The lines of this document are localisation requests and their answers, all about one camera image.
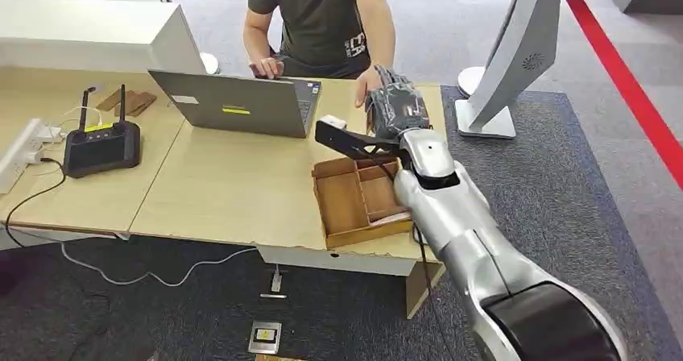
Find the person's right hand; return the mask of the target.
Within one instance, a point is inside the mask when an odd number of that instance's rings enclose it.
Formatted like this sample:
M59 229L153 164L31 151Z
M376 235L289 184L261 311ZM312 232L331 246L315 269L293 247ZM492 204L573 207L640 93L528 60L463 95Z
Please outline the person's right hand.
M275 80L284 75L284 62L274 57L263 58L251 63L250 70L258 79Z

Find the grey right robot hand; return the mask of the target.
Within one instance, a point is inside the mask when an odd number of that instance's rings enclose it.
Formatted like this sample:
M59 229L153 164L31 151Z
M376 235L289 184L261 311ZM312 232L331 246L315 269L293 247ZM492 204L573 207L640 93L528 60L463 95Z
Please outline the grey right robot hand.
M375 65L380 86L366 95L366 133L398 139L411 129L431 129L428 109L413 83L393 69Z

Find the person's left hand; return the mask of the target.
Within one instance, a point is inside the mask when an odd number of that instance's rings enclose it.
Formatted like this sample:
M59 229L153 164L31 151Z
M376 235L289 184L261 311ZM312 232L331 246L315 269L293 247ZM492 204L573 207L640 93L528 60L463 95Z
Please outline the person's left hand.
M380 88L383 83L374 65L363 71L355 81L356 90L354 106L360 108L365 104L366 96L370 91Z

